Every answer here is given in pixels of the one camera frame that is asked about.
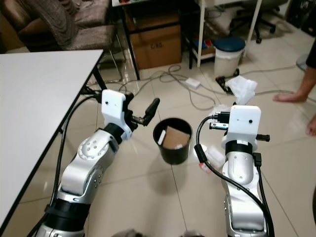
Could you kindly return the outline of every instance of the black bucket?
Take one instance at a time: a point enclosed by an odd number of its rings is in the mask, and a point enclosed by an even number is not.
[[[162,145],[158,144],[158,140],[161,136],[161,132],[163,130],[166,130],[168,126],[189,134],[190,139],[192,136],[192,128],[186,121],[180,118],[167,118],[159,122],[154,128],[154,132],[153,132],[154,140],[156,144],[159,146],[160,153],[163,160],[167,162],[168,164],[181,164],[188,158],[190,140],[188,141],[187,145],[178,149],[168,149],[168,148],[162,147]]]

